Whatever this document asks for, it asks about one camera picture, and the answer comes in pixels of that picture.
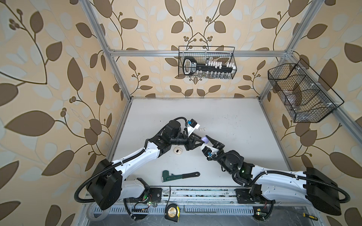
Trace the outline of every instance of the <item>wire basket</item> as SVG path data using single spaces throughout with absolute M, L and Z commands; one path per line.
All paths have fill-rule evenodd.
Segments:
M 233 79 L 237 71 L 234 50 L 224 46 L 179 46 L 178 74 L 191 79 Z
M 295 123 L 317 123 L 344 103 L 344 100 L 304 60 L 297 64 L 282 64 L 268 70 L 268 80 L 278 94 Z M 318 82 L 305 70 L 310 68 L 318 75 Z M 338 101 L 331 100 L 332 92 Z

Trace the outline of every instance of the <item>robotic arm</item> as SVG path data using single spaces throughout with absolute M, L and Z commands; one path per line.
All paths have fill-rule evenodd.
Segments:
M 181 131 L 183 119 L 185 127 Z M 145 201 L 150 187 L 142 178 L 134 181 L 125 179 L 145 163 L 157 159 L 171 149 L 171 145 L 184 145 L 186 150 L 201 147 L 209 161 L 217 161 L 233 180 L 249 192 L 243 193 L 239 203 L 270 203 L 281 200 L 295 200 L 311 203 L 316 209 L 331 214 L 341 215 L 340 203 L 348 202 L 349 195 L 338 188 L 337 184 L 315 168 L 306 172 L 286 172 L 266 169 L 244 162 L 244 158 L 234 150 L 224 152 L 224 144 L 209 136 L 194 134 L 199 124 L 191 119 L 179 117 L 171 120 L 154 137 L 147 139 L 139 150 L 121 159 L 109 162 L 104 159 L 97 165 L 92 177 L 86 180 L 75 192 L 77 202 L 96 202 L 102 210 L 112 206 L 117 200 L 133 197 L 139 202 Z M 86 187 L 93 199 L 79 198 L 80 191 Z M 345 195 L 339 200 L 338 192 Z

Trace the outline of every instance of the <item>black tool holder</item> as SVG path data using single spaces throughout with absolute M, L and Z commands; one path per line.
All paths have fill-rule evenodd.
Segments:
M 190 78 L 233 79 L 237 71 L 234 58 L 235 47 L 209 46 L 178 47 L 178 74 Z
M 307 69 L 316 74 L 317 82 L 309 77 Z M 268 80 L 295 123 L 320 122 L 344 103 L 332 87 L 303 59 L 296 64 L 282 64 L 268 70 Z

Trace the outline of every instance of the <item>floral wallpaper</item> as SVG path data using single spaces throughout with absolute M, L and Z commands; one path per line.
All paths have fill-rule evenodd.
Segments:
M 90 0 L 116 50 L 170 50 L 171 46 L 233 46 L 284 50 L 308 0 Z
M 116 57 L 134 97 L 257 97 L 267 82 L 275 57 L 236 57 L 234 79 L 178 75 L 178 61 L 169 57 Z
M 320 73 L 344 99 L 341 108 L 362 126 L 362 2 L 324 3 L 294 54 Z M 293 123 L 275 90 L 263 103 L 294 170 L 315 167 L 350 194 L 351 201 L 341 204 L 341 216 L 322 214 L 326 225 L 362 225 L 359 144 L 332 114 L 319 123 Z
M 69 226 L 126 100 L 77 1 L 0 0 L 0 22 L 0 224 Z

